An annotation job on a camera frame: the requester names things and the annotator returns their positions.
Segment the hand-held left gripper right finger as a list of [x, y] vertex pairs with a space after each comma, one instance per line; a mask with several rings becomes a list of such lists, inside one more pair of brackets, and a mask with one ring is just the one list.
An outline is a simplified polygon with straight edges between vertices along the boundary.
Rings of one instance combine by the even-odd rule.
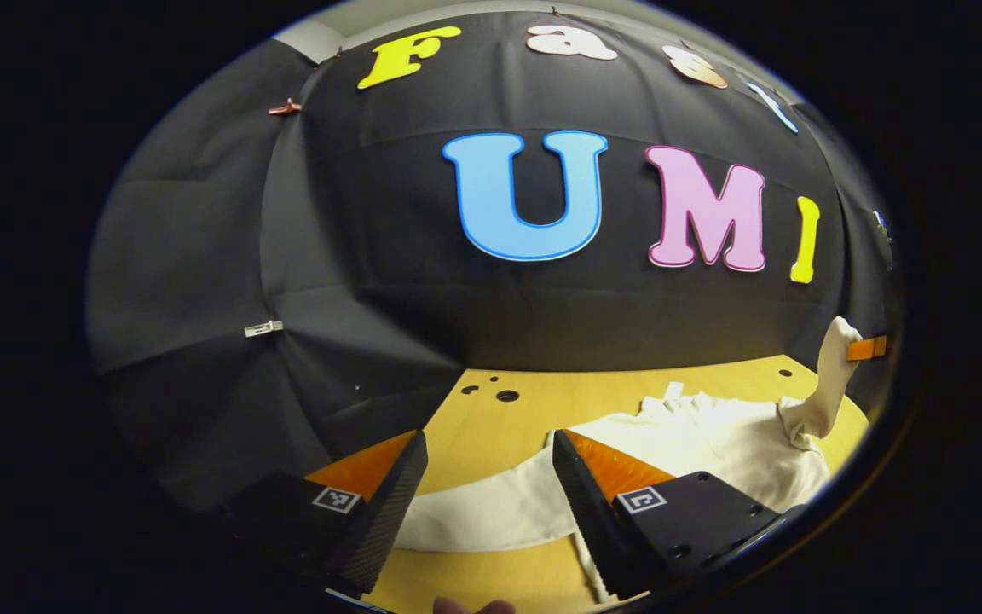
[[569, 429], [551, 449], [578, 532], [620, 600], [697, 583], [788, 522], [709, 472], [674, 477]]

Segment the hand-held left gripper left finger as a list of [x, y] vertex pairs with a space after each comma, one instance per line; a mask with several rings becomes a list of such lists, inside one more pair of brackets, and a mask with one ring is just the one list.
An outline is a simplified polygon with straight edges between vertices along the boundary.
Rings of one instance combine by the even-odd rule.
[[254, 555], [342, 594], [369, 594], [428, 464], [425, 433], [404, 432], [303, 477], [275, 472], [218, 507]]

